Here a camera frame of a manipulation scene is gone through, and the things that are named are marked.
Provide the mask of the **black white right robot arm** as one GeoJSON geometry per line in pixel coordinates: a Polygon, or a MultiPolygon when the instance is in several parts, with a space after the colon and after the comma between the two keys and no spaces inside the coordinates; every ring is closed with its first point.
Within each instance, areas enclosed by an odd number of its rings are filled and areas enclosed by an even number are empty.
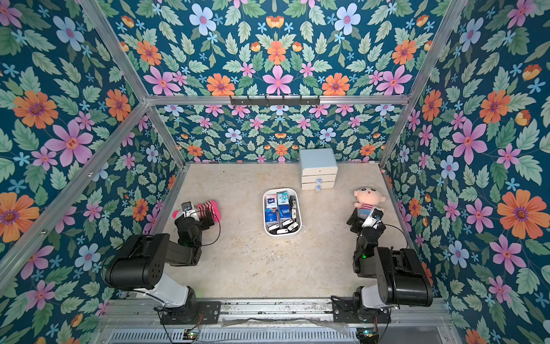
{"type": "Polygon", "coordinates": [[[416,251],[379,245],[387,229],[382,218],[380,209],[355,209],[347,221],[350,231],[357,235],[353,271],[359,278],[376,282],[359,287],[352,296],[352,314],[360,322],[388,315],[391,308],[428,308],[433,303],[432,286],[416,251]]]}

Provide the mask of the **white plastic storage box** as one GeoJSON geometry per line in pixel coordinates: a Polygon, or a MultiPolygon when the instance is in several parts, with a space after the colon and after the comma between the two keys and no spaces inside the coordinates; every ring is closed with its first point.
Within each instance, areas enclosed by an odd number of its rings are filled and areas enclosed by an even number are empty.
{"type": "MultiPolygon", "coordinates": [[[[266,192],[264,193],[264,195],[263,195],[262,206],[263,206],[263,214],[264,214],[264,230],[265,230],[265,232],[266,232],[269,236],[271,236],[271,237],[277,237],[277,238],[279,238],[279,237],[280,237],[280,238],[282,238],[282,237],[292,237],[292,236],[297,235],[297,234],[301,231],[302,225],[303,225],[302,216],[301,216],[301,212],[300,212],[300,211],[301,211],[301,208],[300,208],[300,205],[299,205],[298,194],[295,192],[295,190],[290,189],[290,188],[280,188],[280,189],[271,189],[271,190],[268,190],[268,191],[266,191],[266,192]],[[299,227],[299,231],[298,231],[296,234],[286,234],[286,235],[270,234],[270,233],[268,232],[268,226],[266,226],[266,224],[265,224],[265,214],[264,214],[264,212],[265,212],[265,209],[266,209],[266,196],[267,196],[268,194],[276,194],[277,192],[281,192],[281,191],[287,191],[288,194],[289,194],[289,196],[292,196],[292,195],[296,196],[296,200],[297,200],[297,202],[298,202],[298,205],[297,205],[297,208],[298,208],[298,218],[297,218],[296,220],[294,220],[295,223],[294,223],[292,226],[289,226],[289,227],[291,227],[291,228],[292,228],[292,227],[296,227],[296,226],[299,227]]],[[[278,222],[277,222],[276,224],[278,224],[278,225],[281,227],[281,229],[284,229],[284,228],[282,228],[282,222],[284,222],[284,221],[282,221],[281,219],[279,219],[279,211],[278,211],[278,222]]]]}

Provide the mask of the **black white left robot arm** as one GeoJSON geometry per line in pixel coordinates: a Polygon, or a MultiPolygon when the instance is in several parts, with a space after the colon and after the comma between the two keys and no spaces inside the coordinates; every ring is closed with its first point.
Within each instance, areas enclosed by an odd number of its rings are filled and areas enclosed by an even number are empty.
{"type": "Polygon", "coordinates": [[[177,242],[166,233],[132,235],[117,251],[103,279],[112,288],[156,301],[153,310],[163,325],[201,323],[212,307],[203,306],[194,289],[176,282],[165,266],[196,266],[206,246],[203,232],[219,224],[221,215],[215,201],[198,206],[185,202],[173,218],[177,242]]]}

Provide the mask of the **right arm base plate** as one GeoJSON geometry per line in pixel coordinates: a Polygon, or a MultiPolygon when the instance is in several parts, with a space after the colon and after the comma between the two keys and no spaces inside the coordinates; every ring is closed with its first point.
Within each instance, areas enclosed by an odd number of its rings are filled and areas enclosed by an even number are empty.
{"type": "Polygon", "coordinates": [[[391,315],[388,309],[365,308],[352,298],[332,296],[330,301],[333,321],[335,323],[388,324],[391,322],[391,315]]]}

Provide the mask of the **dark blue Tempo tissue pack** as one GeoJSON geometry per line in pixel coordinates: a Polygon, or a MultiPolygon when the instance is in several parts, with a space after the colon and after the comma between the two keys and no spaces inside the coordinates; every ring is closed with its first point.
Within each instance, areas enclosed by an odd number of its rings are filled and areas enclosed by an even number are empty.
{"type": "Polygon", "coordinates": [[[278,206],[279,219],[286,221],[292,218],[292,208],[288,204],[278,206]]]}

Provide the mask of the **blue floral tissue pack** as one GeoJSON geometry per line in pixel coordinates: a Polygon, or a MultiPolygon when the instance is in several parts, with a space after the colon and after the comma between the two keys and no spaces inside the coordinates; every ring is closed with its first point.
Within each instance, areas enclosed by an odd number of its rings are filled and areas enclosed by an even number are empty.
{"type": "Polygon", "coordinates": [[[278,222],[278,210],[275,208],[265,209],[265,224],[266,226],[272,226],[278,222]]]}

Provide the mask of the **pink Tempo tissue pack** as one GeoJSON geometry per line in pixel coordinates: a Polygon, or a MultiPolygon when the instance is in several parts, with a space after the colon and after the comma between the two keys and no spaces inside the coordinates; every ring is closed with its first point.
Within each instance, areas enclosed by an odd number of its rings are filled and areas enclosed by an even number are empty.
{"type": "Polygon", "coordinates": [[[278,207],[277,195],[275,193],[266,196],[266,208],[276,209],[278,207]]]}

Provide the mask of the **teal cartoon tissue pack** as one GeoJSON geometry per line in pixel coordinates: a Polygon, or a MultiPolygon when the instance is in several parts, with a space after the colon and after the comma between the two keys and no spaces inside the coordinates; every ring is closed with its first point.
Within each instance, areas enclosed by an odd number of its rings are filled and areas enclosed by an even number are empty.
{"type": "Polygon", "coordinates": [[[276,193],[277,204],[279,206],[289,205],[289,194],[287,191],[281,191],[276,193]]]}

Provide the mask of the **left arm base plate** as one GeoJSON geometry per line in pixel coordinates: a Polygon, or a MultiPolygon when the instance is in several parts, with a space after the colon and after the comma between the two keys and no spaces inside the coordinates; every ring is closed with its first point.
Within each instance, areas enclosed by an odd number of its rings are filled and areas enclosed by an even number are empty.
{"type": "Polygon", "coordinates": [[[163,325],[213,325],[219,321],[221,302],[192,301],[180,308],[161,308],[163,325]]]}

